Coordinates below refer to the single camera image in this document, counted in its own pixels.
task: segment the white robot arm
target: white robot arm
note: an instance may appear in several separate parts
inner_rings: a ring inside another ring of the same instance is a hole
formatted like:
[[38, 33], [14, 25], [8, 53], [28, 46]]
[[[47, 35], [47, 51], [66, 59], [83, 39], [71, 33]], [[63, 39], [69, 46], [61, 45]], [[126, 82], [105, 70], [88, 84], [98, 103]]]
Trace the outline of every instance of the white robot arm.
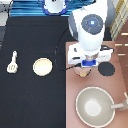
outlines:
[[81, 63], [82, 67], [92, 67], [111, 59], [113, 49], [101, 50], [107, 10], [107, 0], [97, 0], [70, 14], [69, 30], [78, 43], [69, 46], [69, 64]]

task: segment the black tabletop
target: black tabletop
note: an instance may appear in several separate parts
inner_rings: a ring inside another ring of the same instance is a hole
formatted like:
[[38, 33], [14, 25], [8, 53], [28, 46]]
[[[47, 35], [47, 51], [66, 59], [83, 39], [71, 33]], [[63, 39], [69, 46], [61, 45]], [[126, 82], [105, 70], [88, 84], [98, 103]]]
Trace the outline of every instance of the black tabletop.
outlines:
[[[54, 64], [55, 46], [68, 27], [68, 17], [10, 17], [0, 51], [0, 128], [66, 128], [66, 72]], [[74, 41], [69, 30], [58, 48], [57, 63], [65, 68], [65, 42]], [[7, 73], [13, 51], [18, 71]], [[53, 62], [44, 77], [33, 72], [39, 58]]]

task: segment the small plate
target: small plate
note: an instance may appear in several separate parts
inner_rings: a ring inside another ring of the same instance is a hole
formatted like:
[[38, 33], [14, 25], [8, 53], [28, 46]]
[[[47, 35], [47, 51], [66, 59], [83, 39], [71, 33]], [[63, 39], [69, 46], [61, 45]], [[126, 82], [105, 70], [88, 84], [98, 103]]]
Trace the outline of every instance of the small plate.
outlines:
[[47, 58], [40, 58], [33, 64], [34, 72], [39, 76], [45, 76], [52, 70], [52, 62]]
[[105, 127], [115, 116], [112, 97], [99, 87], [87, 87], [76, 98], [76, 111], [80, 119], [95, 128]]

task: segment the white spoon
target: white spoon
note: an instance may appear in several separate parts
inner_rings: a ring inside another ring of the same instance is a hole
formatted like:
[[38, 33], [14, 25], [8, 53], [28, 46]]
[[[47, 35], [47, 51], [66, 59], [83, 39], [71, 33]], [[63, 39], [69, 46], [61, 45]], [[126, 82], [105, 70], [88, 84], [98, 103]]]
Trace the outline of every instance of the white spoon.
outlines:
[[17, 57], [17, 52], [14, 51], [13, 56], [12, 56], [12, 61], [7, 67], [7, 72], [9, 72], [9, 73], [17, 72], [18, 65], [16, 64], [16, 57]]

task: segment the pink surface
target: pink surface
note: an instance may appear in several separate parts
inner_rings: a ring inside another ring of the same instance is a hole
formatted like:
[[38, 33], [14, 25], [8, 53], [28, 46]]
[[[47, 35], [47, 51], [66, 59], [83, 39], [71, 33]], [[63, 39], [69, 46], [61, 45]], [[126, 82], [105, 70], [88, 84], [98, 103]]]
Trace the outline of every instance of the pink surface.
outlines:
[[[76, 42], [66, 43], [66, 55], [69, 45], [73, 43]], [[126, 92], [126, 87], [115, 43], [112, 41], [105, 41], [103, 44], [115, 49], [110, 60], [115, 67], [113, 76], [102, 76], [97, 67], [93, 67], [91, 73], [85, 78], [78, 76], [73, 69], [66, 71], [66, 128], [91, 128], [80, 120], [75, 109], [78, 93], [88, 86], [100, 87], [106, 90], [112, 96], [115, 103], [120, 103], [125, 100], [124, 92]], [[105, 128], [128, 128], [128, 110], [123, 112], [116, 110], [113, 121]]]

